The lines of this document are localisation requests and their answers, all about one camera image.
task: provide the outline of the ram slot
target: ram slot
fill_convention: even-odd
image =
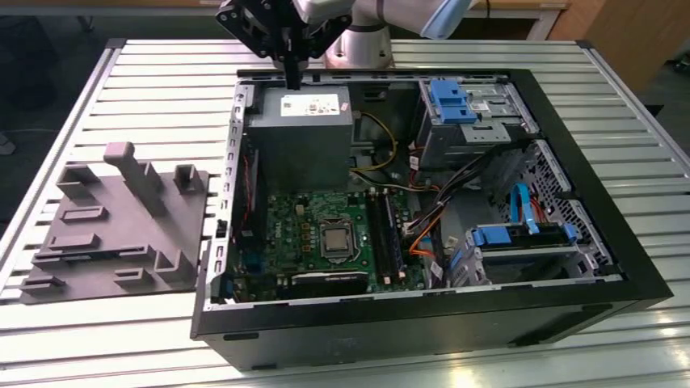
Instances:
[[[386,247],[389,249],[390,266],[395,270],[395,276],[402,280],[406,277],[406,264],[402,259],[401,236],[398,235],[398,227],[395,226],[395,210],[390,204],[390,196],[382,195],[379,201],[386,217]]]
[[[367,193],[367,221],[371,246],[374,249],[374,262],[377,264],[377,275],[385,285],[390,284],[394,274],[391,265],[390,250],[387,249],[386,216],[379,204],[379,194]]]

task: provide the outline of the aluminum table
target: aluminum table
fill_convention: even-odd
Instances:
[[[546,346],[247,374],[188,339],[192,293],[23,306],[55,180],[74,162],[115,174],[110,141],[132,141],[159,172],[192,162],[215,174],[211,236],[235,73],[271,66],[233,40],[112,41],[0,241],[0,386],[690,386],[690,162],[597,51],[398,40],[394,54],[398,67],[533,70],[676,296]]]

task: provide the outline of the sticker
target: sticker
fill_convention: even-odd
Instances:
[[[419,171],[419,158],[417,156],[410,157],[410,168]]]
[[[447,248],[455,248],[457,244],[458,244],[458,239],[453,236],[449,236],[447,240],[446,240],[446,244],[443,244],[443,247],[447,249]]]
[[[281,116],[338,116],[338,95],[285,95],[281,99]]]
[[[470,107],[474,111],[489,111],[489,103],[471,103]]]
[[[431,272],[434,273],[435,277],[438,277],[439,279],[443,279],[443,268],[435,262],[431,263]]]

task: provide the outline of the cpu socket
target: cpu socket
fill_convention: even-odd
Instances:
[[[322,257],[333,264],[342,264],[353,259],[357,247],[351,221],[342,218],[321,220],[319,233]]]

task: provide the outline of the power supply label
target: power supply label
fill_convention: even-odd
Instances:
[[[281,99],[281,116],[338,116],[338,95],[286,95]]]

